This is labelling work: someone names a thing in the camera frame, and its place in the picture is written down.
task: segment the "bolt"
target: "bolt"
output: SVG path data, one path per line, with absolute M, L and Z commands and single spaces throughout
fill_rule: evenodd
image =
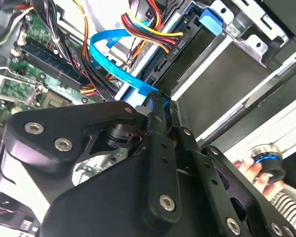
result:
M 275 223 L 271 223 L 271 227 L 273 231 L 278 235 L 278 236 L 283 236 L 282 230 L 276 225 Z
M 19 62 L 19 59 L 18 58 L 12 58 L 12 62 L 13 63 L 18 63 Z
M 46 74 L 45 74 L 45 73 L 40 73 L 40 74 L 39 74 L 39 77 L 40 77 L 41 79 L 46 79 Z
M 128 107 L 125 107 L 124 110 L 125 110 L 126 112 L 130 113 L 130 114 L 133 113 L 132 109 L 130 109 L 130 108 L 128 108 Z
M 230 231 L 233 232 L 236 236 L 241 234 L 240 227 L 234 219 L 227 218 L 226 224 L 228 226 L 228 229 L 230 229 Z
M 188 135 L 188 136 L 191 135 L 191 132 L 187 128 L 183 129 L 183 131 L 185 132 L 186 135 Z
M 295 237 L 294 233 L 291 231 L 290 228 L 288 228 L 287 226 L 283 226 L 283 227 L 286 230 L 286 232 L 289 234 L 290 237 Z
M 86 103 L 89 102 L 89 100 L 88 100 L 87 98 L 83 97 L 83 98 L 81 99 L 81 102 L 82 102 L 83 104 L 86 104 Z
M 44 126 L 38 122 L 28 122 L 25 126 L 25 131 L 30 134 L 38 135 L 44 132 Z
M 31 21 L 31 20 L 32 20 L 32 18 L 31 18 L 31 16 L 29 16 L 29 15 L 26 15 L 26 16 L 25 16 L 25 20 L 27 20 L 27 21 Z
M 212 153 L 214 153 L 215 155 L 218 155 L 218 151 L 216 151 L 216 149 L 211 148 Z
M 55 141 L 56 149 L 60 150 L 61 152 L 68 152 L 73 148 L 73 144 L 66 138 L 58 138 Z
M 173 211 L 176 207 L 173 199 L 166 194 L 162 194 L 159 198 L 160 205 L 166 210 L 166 211 Z

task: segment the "motherboard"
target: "motherboard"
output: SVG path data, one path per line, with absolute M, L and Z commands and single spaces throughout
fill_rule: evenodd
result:
M 73 44 L 81 49 L 82 43 Z M 0 141 L 6 120 L 15 113 L 102 102 L 99 95 L 80 93 L 87 82 L 58 54 L 39 17 L 26 15 L 10 61 L 0 67 Z

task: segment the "human hand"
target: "human hand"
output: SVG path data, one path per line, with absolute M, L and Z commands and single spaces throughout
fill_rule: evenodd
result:
M 259 172 L 262 170 L 262 164 L 255 163 L 254 159 L 250 158 L 243 161 L 237 161 L 234 165 L 237 169 L 255 186 L 255 188 L 266 197 L 266 199 L 271 200 L 278 194 L 284 187 L 283 180 L 273 183 L 267 186 L 269 177 L 266 173 L 262 174 L 256 179 Z

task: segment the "zip tie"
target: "zip tie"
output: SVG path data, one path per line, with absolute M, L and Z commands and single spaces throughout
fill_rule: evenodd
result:
M 58 42 L 60 41 L 60 38 L 58 37 L 57 39 L 54 39 L 54 38 L 52 37 L 52 40 L 54 41 L 54 43 L 58 43 Z

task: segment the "blue drive latch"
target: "blue drive latch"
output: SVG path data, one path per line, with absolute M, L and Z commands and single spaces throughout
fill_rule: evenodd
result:
M 222 33 L 223 20 L 219 18 L 211 9 L 206 8 L 198 21 L 210 30 L 215 36 Z

